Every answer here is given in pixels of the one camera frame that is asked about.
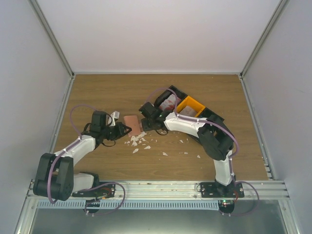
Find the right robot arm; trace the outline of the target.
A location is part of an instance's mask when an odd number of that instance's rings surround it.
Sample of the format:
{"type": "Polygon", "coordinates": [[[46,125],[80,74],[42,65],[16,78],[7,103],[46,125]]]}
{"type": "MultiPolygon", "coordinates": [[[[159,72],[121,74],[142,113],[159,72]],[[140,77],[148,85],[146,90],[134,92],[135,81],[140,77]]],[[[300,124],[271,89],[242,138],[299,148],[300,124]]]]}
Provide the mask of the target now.
{"type": "Polygon", "coordinates": [[[142,105],[139,112],[144,116],[141,120],[144,131],[176,131],[198,139],[205,153],[214,161],[216,193],[220,197],[228,197],[234,192],[232,158],[237,153],[233,149],[238,151],[238,143],[219,118],[189,117],[175,109],[161,110],[150,102],[142,105]]]}

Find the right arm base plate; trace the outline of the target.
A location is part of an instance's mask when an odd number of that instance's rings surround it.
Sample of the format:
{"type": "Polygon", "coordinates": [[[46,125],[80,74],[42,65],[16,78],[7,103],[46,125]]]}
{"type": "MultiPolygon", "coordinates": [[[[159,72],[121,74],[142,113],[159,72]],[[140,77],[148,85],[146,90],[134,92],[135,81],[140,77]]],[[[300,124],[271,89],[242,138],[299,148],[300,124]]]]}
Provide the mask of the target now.
{"type": "Polygon", "coordinates": [[[242,183],[234,182],[231,182],[227,186],[217,181],[201,182],[199,184],[199,191],[203,198],[243,198],[245,196],[242,183]]]}

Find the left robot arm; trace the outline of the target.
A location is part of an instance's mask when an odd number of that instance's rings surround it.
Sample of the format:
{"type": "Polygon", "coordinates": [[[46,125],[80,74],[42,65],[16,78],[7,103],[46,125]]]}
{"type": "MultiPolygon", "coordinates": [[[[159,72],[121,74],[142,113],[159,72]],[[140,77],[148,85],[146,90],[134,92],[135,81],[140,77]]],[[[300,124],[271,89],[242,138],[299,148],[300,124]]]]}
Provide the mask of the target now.
{"type": "Polygon", "coordinates": [[[94,111],[78,138],[64,149],[55,153],[44,153],[33,185],[33,193],[46,197],[51,203],[66,201],[71,196],[102,198],[111,193],[112,183],[100,188],[97,174],[74,173],[74,166],[88,153],[105,141],[116,142],[131,132],[131,127],[118,122],[114,114],[94,111]]]}

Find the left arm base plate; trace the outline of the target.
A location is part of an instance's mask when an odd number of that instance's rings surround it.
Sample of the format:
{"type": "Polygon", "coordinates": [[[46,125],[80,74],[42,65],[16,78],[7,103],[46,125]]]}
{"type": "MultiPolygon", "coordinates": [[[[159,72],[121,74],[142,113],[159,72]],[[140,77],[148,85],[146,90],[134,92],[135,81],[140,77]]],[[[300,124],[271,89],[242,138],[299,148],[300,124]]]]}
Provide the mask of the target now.
{"type": "Polygon", "coordinates": [[[72,197],[84,197],[84,198],[90,198],[90,199],[106,199],[106,198],[112,198],[115,196],[115,184],[108,184],[103,186],[103,184],[106,184],[106,182],[100,182],[100,187],[95,190],[88,190],[88,191],[78,191],[72,193],[72,197]]]}

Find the pink card holder wallet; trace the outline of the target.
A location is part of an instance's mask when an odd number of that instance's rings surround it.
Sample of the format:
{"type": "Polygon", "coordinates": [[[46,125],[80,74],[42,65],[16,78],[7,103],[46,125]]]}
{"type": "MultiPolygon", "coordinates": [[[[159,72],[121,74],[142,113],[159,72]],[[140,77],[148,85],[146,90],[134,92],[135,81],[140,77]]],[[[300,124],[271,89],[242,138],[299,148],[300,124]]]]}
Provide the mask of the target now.
{"type": "Polygon", "coordinates": [[[124,116],[125,125],[130,127],[132,130],[128,133],[128,136],[138,136],[142,132],[141,122],[139,121],[137,115],[124,116]]]}

